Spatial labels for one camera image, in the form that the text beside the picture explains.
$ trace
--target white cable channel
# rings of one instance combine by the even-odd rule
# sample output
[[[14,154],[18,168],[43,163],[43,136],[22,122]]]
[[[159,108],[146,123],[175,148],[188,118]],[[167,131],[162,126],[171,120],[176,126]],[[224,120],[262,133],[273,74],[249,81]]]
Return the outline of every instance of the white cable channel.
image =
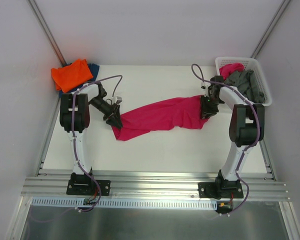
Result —
[[[80,197],[33,197],[33,206],[49,207],[78,207],[89,208],[84,205],[84,198]],[[121,199],[101,198],[96,208],[119,209],[188,209],[188,210],[216,210],[217,201],[211,200],[160,200],[160,199]]]

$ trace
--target pink cloth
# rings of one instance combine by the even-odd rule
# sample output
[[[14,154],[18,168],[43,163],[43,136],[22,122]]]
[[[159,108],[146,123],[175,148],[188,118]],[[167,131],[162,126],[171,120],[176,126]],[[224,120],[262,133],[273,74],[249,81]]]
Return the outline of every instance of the pink cloth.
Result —
[[[121,115],[123,127],[112,127],[117,140],[127,141],[151,131],[174,127],[201,129],[208,119],[201,119],[200,96],[176,97],[139,107]]]
[[[223,80],[226,80],[235,71],[242,72],[243,70],[245,70],[245,66],[243,66],[239,62],[236,62],[236,63],[233,63],[233,64],[224,65],[223,67],[221,67],[219,69],[220,75],[223,76]]]

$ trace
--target white laundry basket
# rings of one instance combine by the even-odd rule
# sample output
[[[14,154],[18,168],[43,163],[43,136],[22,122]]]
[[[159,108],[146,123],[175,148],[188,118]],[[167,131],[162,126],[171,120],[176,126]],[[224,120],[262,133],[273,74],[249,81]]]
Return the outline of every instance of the white laundry basket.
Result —
[[[272,98],[270,95],[269,87],[265,78],[264,73],[262,72],[261,66],[257,60],[254,58],[248,58],[248,57],[217,57],[215,59],[215,66],[216,66],[216,72],[218,75],[220,75],[219,68],[223,67],[227,64],[234,64],[234,63],[241,63],[244,66],[245,70],[253,70],[256,84],[259,88],[260,92],[263,92],[264,94],[264,106],[270,106],[272,103]]]

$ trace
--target orange cloth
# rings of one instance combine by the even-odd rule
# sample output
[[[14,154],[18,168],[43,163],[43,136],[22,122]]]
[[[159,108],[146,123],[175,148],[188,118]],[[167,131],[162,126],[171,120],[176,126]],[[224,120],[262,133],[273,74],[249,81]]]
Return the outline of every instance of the orange cloth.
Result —
[[[52,68],[51,76],[55,82],[55,89],[62,90],[64,93],[94,77],[85,59],[78,59],[69,66]]]

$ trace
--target black mounting plate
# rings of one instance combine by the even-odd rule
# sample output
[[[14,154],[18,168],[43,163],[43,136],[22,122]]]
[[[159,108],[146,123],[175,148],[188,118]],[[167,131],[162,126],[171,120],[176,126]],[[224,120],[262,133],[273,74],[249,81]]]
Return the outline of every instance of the black mounting plate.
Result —
[[[199,182],[198,183],[198,191],[200,198],[214,198],[217,193],[217,185],[215,182]],[[243,199],[244,193],[242,190],[242,186],[239,183],[239,187],[237,190],[229,190],[229,191],[222,191],[219,192],[221,198],[224,199],[231,199],[231,193],[233,193],[234,199]]]
[[[110,180],[96,180],[100,185],[101,196],[109,196],[111,181]],[[74,185],[71,180],[68,182],[68,186],[66,188],[67,195],[83,195],[83,196],[92,196],[95,194],[95,188],[86,187],[84,185]]]

